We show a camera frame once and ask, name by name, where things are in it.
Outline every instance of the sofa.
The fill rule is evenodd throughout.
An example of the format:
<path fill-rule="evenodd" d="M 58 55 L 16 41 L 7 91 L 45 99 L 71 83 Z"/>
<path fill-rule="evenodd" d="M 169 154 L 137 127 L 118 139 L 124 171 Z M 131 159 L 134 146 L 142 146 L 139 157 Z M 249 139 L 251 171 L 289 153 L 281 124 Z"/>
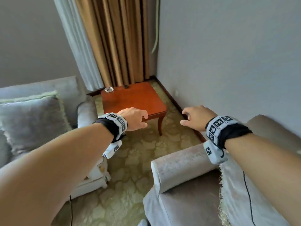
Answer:
<path fill-rule="evenodd" d="M 85 90 L 78 84 L 76 76 L 0 88 L 0 99 L 28 97 L 55 90 L 60 94 L 72 128 L 90 125 L 98 118 L 94 99 L 86 95 Z M 10 150 L 6 137 L 0 130 L 0 167 L 16 160 L 13 156 L 5 158 Z M 110 179 L 110 174 L 107 172 L 107 159 L 101 157 L 87 177 L 72 191 L 71 198 L 100 187 L 106 188 L 107 181 Z"/>
<path fill-rule="evenodd" d="M 258 115 L 246 123 L 254 134 L 297 153 L 301 139 L 274 120 Z M 154 186 L 143 199 L 152 226 L 253 226 L 243 171 L 228 155 L 218 168 L 210 163 L 203 144 L 151 162 Z M 245 176 L 259 225 L 289 225 L 252 181 Z"/>

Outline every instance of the left hand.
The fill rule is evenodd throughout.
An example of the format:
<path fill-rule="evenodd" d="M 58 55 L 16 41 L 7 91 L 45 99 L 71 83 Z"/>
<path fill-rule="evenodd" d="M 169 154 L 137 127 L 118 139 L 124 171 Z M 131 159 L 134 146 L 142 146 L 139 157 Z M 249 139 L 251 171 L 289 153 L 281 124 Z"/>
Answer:
<path fill-rule="evenodd" d="M 135 131 L 137 129 L 146 128 L 148 124 L 142 122 L 143 117 L 148 118 L 148 112 L 146 110 L 136 109 L 134 107 L 126 108 L 117 113 L 118 115 L 123 116 L 128 122 L 127 131 Z"/>

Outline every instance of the patterned carpet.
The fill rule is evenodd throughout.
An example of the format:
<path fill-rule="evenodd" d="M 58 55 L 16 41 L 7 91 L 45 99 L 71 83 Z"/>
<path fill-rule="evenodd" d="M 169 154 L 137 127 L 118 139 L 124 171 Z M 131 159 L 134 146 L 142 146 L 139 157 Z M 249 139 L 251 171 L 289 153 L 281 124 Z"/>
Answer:
<path fill-rule="evenodd" d="M 180 125 L 181 114 L 159 84 L 154 80 L 150 83 L 168 108 L 162 124 L 163 135 L 158 133 L 158 119 L 148 121 L 146 129 L 127 132 L 121 149 L 108 160 L 112 177 L 108 188 L 72 200 L 74 226 L 137 226 L 145 218 L 142 199 L 153 186 L 151 161 L 201 143 L 191 129 Z M 98 114 L 102 114 L 101 96 L 94 99 Z M 52 225 L 70 225 L 69 203 Z"/>

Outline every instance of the black cable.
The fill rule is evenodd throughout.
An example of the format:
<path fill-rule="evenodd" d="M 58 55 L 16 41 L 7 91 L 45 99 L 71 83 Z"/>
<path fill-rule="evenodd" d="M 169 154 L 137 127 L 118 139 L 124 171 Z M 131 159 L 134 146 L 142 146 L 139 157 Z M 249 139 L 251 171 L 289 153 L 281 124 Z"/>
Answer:
<path fill-rule="evenodd" d="M 243 180 L 244 180 L 245 185 L 246 185 L 246 175 L 245 175 L 244 171 L 243 171 Z M 248 189 L 248 186 L 247 186 L 247 185 L 246 185 L 246 191 L 248 192 L 249 201 L 250 201 L 250 210 L 251 210 L 251 219 L 252 219 L 252 223 L 254 224 L 254 226 L 256 226 L 255 223 L 254 223 L 254 219 L 253 219 L 253 211 L 252 211 L 251 196 L 250 196 L 249 189 Z"/>
<path fill-rule="evenodd" d="M 71 203 L 71 195 L 69 196 L 69 203 L 70 203 L 70 211 L 71 211 L 70 226 L 72 226 L 72 223 L 73 223 L 73 209 L 72 209 L 72 203 Z"/>

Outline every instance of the table top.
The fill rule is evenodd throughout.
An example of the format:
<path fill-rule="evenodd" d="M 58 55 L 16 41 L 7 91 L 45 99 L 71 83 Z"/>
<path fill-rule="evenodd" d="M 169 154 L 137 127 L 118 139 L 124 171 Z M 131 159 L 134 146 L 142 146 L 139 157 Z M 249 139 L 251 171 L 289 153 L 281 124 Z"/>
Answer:
<path fill-rule="evenodd" d="M 114 91 L 101 91 L 104 113 L 118 113 L 130 107 L 146 110 L 149 116 L 166 113 L 167 107 L 149 82 L 135 83 L 124 88 L 114 87 Z"/>

